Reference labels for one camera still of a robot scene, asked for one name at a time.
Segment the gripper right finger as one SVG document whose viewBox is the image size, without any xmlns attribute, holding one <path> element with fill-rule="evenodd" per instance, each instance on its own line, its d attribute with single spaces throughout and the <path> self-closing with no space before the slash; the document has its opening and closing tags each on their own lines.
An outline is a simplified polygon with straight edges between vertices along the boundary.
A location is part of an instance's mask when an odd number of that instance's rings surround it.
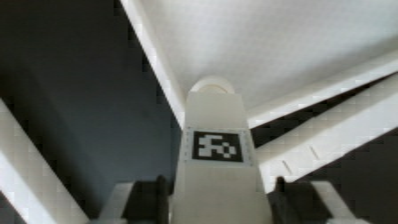
<svg viewBox="0 0 398 224">
<path fill-rule="evenodd" d="M 329 181 L 288 183 L 279 177 L 268 199 L 273 224 L 371 224 L 353 215 Z"/>
</svg>

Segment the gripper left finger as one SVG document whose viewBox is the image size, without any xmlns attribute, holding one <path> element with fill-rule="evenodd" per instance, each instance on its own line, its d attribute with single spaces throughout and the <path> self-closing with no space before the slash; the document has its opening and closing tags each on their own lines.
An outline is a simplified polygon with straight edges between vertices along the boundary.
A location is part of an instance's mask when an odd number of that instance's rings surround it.
<svg viewBox="0 0 398 224">
<path fill-rule="evenodd" d="M 169 184 L 154 181 L 115 184 L 99 216 L 87 224 L 169 224 Z"/>
</svg>

